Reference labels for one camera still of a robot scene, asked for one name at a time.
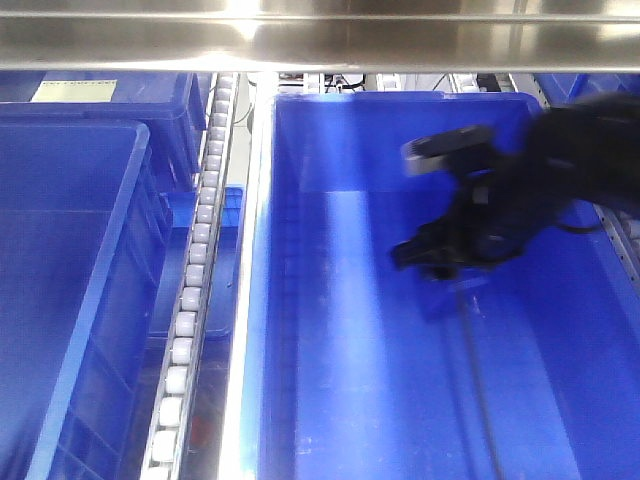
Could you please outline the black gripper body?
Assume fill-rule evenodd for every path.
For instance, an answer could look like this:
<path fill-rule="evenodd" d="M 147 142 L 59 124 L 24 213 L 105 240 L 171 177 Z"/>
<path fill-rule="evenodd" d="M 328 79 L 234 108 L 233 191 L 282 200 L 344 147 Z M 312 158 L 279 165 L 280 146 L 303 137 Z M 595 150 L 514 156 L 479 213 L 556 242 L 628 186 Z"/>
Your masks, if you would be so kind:
<path fill-rule="evenodd" d="M 543 163 L 526 155 L 459 151 L 439 156 L 438 166 L 456 180 L 457 190 L 442 216 L 393 247 L 398 270 L 416 266 L 450 280 L 463 269 L 493 269 L 522 255 L 572 202 Z"/>

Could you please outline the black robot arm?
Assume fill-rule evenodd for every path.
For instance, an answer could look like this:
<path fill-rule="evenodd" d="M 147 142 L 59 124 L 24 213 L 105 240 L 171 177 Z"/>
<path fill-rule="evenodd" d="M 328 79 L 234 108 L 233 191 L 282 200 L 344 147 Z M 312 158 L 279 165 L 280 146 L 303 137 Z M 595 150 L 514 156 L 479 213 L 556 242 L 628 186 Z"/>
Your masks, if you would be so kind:
<path fill-rule="evenodd" d="M 437 280 L 493 269 L 558 226 L 575 200 L 639 216 L 639 98 L 624 92 L 551 107 L 524 132 L 520 151 L 494 144 L 494 128 L 473 124 L 404 145 L 414 175 L 444 171 L 456 181 L 447 211 L 393 247 L 394 266 Z"/>

